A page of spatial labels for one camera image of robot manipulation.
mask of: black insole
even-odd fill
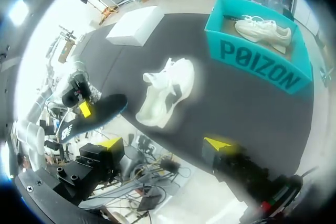
[[[97,129],[121,113],[127,105],[124,94],[112,94],[90,106],[91,115],[82,114],[70,122],[63,122],[58,131],[60,144],[65,144],[74,136]]]

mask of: light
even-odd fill
[[[28,6],[23,0],[18,0],[9,12],[9,17],[15,26],[19,26],[25,21],[29,12]]]
[[[1,164],[2,164],[2,170],[3,173],[6,175],[6,177],[9,179],[10,178],[10,173],[9,173],[9,148],[7,142],[5,144],[2,144],[0,146],[0,154],[1,154]]]

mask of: red light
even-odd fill
[[[261,203],[261,208],[264,212],[267,212],[271,208],[271,205],[267,201],[263,201]]]

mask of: white floor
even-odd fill
[[[101,18],[96,9],[90,5],[84,5],[78,0],[62,1],[64,1],[63,4],[67,3],[68,8],[57,7],[64,17],[64,21],[61,25],[69,30],[73,29],[77,36],[96,28]],[[215,1],[216,0],[149,0],[145,3],[132,2],[121,6],[119,12],[111,15],[103,25],[105,26],[117,22],[124,13],[130,10],[152,5],[161,7],[165,13],[210,14]],[[77,9],[75,15],[73,14],[73,9],[70,8],[70,6],[73,5],[76,5]],[[316,165],[316,160],[322,159],[323,150],[333,143],[335,132],[326,126],[330,121],[328,121],[330,94],[320,79],[319,67],[324,67],[323,59],[312,34],[302,25],[299,24],[299,26],[306,41],[311,63],[314,67],[313,75],[315,85],[311,134],[297,172],[297,174],[302,174]],[[119,116],[104,127],[103,133],[111,137],[114,135],[122,136],[127,140],[128,134],[137,134],[139,132],[128,121]],[[177,194],[159,210],[152,211],[151,216],[153,224],[234,224],[239,223],[239,217],[243,214],[245,209],[246,205],[242,202],[238,202],[225,183],[219,183],[213,175],[195,169],[193,175],[186,181],[186,184]],[[120,212],[125,215],[127,211],[129,210],[123,209]],[[145,218],[138,223],[149,223],[149,220]]]

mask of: screw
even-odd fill
[[[32,186],[27,186],[27,191],[29,192],[29,193],[31,193],[34,189],[33,189],[33,187]]]

